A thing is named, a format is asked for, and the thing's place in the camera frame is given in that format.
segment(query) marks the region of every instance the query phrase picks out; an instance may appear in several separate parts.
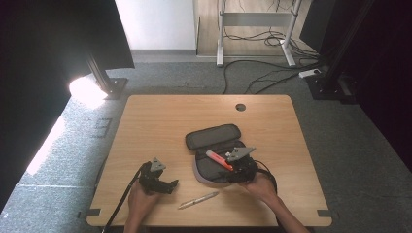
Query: forearm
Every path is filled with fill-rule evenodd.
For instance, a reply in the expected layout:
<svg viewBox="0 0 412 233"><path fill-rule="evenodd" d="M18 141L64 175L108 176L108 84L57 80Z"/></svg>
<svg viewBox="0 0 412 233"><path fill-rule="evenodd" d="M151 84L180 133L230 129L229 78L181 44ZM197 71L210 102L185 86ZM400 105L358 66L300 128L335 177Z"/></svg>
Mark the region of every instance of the forearm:
<svg viewBox="0 0 412 233"><path fill-rule="evenodd" d="M137 216L129 216L124 225L123 233L137 233L142 219Z"/></svg>
<svg viewBox="0 0 412 233"><path fill-rule="evenodd" d="M281 198L274 196L264 202L288 233L309 233L303 224L289 211Z"/></svg>

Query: standing desk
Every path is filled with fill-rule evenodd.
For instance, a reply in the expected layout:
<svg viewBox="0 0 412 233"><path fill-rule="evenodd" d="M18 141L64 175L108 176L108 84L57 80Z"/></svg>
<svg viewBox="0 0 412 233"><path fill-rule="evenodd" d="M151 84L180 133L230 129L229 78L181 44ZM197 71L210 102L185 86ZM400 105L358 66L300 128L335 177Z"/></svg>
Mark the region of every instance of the standing desk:
<svg viewBox="0 0 412 233"><path fill-rule="evenodd" d="M288 27L285 40L281 40L282 51L290 66L295 66L289 42L300 8L301 0L296 0L290 13L227 13L224 11L226 0L219 0L219 38L217 50L217 66L223 67L223 32L225 26L279 26Z"/></svg>
<svg viewBox="0 0 412 233"><path fill-rule="evenodd" d="M103 226L140 166L157 157L166 169L160 179L179 180L146 217L146 226L276 226L262 202L243 187L199 183L192 171L194 151L185 136L192 131L236 124L241 141L256 147L251 153L276 177L279 196L306 226L328 226L331 217L306 147L292 101L286 95L134 95L130 96L108 155L88 216L90 225ZM218 190L220 194L192 207L181 203ZM124 202L113 225L124 225Z"/></svg>

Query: wire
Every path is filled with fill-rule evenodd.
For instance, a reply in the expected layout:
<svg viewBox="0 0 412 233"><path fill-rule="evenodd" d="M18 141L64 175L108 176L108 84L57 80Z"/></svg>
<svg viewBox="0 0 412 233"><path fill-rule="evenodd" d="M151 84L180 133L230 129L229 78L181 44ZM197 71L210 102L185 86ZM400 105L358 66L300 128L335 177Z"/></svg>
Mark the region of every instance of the wire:
<svg viewBox="0 0 412 233"><path fill-rule="evenodd" d="M242 6L242 2L240 2L241 0L239 0L239 6L240 6L240 8L243 10L243 12L246 12L245 11L245 9L243 8L243 6Z"/></svg>
<svg viewBox="0 0 412 233"><path fill-rule="evenodd" d="M270 4L270 6L267 8L266 11L269 12L270 8L271 8L273 5L275 5L275 0L273 0L272 4Z"/></svg>
<svg viewBox="0 0 412 233"><path fill-rule="evenodd" d="M278 3L278 7L277 7L277 9L276 9L276 12L278 12L279 8L282 9L282 10L284 10L284 11L288 11L289 9L291 9L291 12L292 12L295 2L296 2L296 0L293 0L292 3L291 3L291 5L288 6L287 8L281 7L281 6L279 5L279 3Z"/></svg>
<svg viewBox="0 0 412 233"><path fill-rule="evenodd" d="M133 186L133 184L139 179L139 175L141 172L141 168L139 168L139 170L136 172L136 174L134 175L133 179L130 181L130 183L128 184L126 190L124 191L123 196L121 197L121 199L119 200L118 205L116 206L115 210L112 213L112 216L110 217L110 219L107 221L106 226L103 228L102 233L105 233L109 230L110 226L112 225L112 221L115 219L116 215L118 214L118 211L121 208L121 205L123 204L124 200L126 199L130 188Z"/></svg>
<svg viewBox="0 0 412 233"><path fill-rule="evenodd" d="M246 89L245 93L248 92L251 89L252 85L255 84L255 83L258 83L258 82L273 82L271 85L257 91L254 94L259 94L259 93L263 92L264 90L266 90L267 88L270 88L271 86L274 86L278 83L284 83L285 81L290 80L290 79L292 79L292 78L294 78L298 75L298 73L294 73L294 74L292 74L292 75L290 75L286 78L283 78L283 79L280 79L280 80L277 80L277 81L262 80L263 78L268 77L270 74L276 74L276 73L279 73L279 72L293 71L293 70L300 71L300 70L304 70L304 69L314 69L314 68L317 68L317 67L324 64L324 62L321 60L321 61L314 62L312 64L300 66L300 67L287 67L287 66L281 66L281 65L277 65L277 64L273 64L273 63L269 63L269 62L264 62L264 61L257 61L257 60L236 60L236 61L232 61L232 62L230 62L230 63L228 63L227 65L224 66L224 70L223 70L224 91L223 91L223 94L226 94L227 88L228 88L227 69L230 66L232 66L233 64L236 64L236 63L239 63L239 62L255 62L255 63L266 64L266 65L269 65L269 66L273 66L273 67L282 69L282 70L277 70L277 71L271 71L271 72L269 72L269 73L267 73L263 76L260 76L260 77L256 78L254 81L252 81L248 85L248 88Z"/></svg>
<svg viewBox="0 0 412 233"><path fill-rule="evenodd" d="M279 11L280 5L281 5L281 0L278 0L278 5L276 6L276 11L275 11L275 12L278 12L278 11Z"/></svg>
<svg viewBox="0 0 412 233"><path fill-rule="evenodd" d="M233 41L237 41L237 40L243 40L243 41L264 41L264 44L269 46L269 47L279 47L282 45L282 43L280 42L281 40L284 40L286 35L281 33L281 32L277 32L277 31L272 31L271 30L272 27L269 28L268 31L259 33L255 36L249 36L249 37L240 37L240 36L236 36L236 35L228 35L226 32L226 28L224 28L224 34L225 37L228 38L229 40L233 40ZM269 34L268 36L264 37L264 38L259 38L260 36L263 36L265 34ZM271 42L271 40L276 40L277 43L273 44ZM311 50L304 50L302 49L296 42L296 40L292 39L290 40L289 45L291 45L292 50L294 51L294 53L296 53L297 55L301 55L301 56L306 56L306 57L311 57L311 58L316 58L318 59L320 56L315 52L315 51L311 51Z"/></svg>
<svg viewBox="0 0 412 233"><path fill-rule="evenodd" d="M266 167L266 165L264 165L264 163L260 162L259 160L254 160L254 162L261 164L270 173L269 168Z"/></svg>

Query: pen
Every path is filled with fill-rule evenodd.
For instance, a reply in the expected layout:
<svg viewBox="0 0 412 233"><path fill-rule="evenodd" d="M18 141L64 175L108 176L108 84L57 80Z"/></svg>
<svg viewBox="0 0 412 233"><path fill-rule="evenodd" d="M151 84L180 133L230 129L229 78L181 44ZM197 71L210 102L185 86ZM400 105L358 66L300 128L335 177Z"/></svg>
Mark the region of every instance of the pen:
<svg viewBox="0 0 412 233"><path fill-rule="evenodd" d="M219 194L219 193L216 191L216 192L212 192L212 193L209 193L209 194L207 194L207 195L204 195L204 196L202 196L202 197L199 197L199 198L197 198L197 199L193 199L193 200L190 200L190 201L188 201L188 202L184 202L184 203L181 204L181 206L178 208L178 210L182 210L182 209L185 209L185 208L187 208L187 207L191 207L191 206L196 205L196 204L198 204L198 203L200 203L200 202L202 202L202 201L206 201L207 199L210 199L210 198L212 198L212 197L215 197L215 196L218 195L218 194Z"/></svg>
<svg viewBox="0 0 412 233"><path fill-rule="evenodd" d="M215 162L221 164L225 169L233 171L233 167L226 163L226 160L211 150L206 151L206 155L212 158Z"/></svg>

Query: floor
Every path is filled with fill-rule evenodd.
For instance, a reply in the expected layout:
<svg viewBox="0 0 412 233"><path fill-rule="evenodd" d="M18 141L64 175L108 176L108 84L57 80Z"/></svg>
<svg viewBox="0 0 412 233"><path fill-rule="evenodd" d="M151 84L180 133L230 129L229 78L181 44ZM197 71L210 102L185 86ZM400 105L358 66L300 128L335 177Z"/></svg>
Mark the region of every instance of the floor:
<svg viewBox="0 0 412 233"><path fill-rule="evenodd" d="M244 94L253 80L269 73L252 93L264 89L260 94L291 97L332 214L331 226L311 231L412 232L412 174L358 105L315 101L300 78L267 88L296 72L276 73L279 68L268 64L236 62L225 70L210 58L189 54L133 53L135 69L108 72L111 78L129 79L119 100L97 106L70 99L1 213L0 232L101 232L86 223L86 212L129 95L222 94L225 87L227 94ZM165 57L173 59L165 62ZM286 65L282 56L270 60ZM273 228L151 230L276 232Z"/></svg>

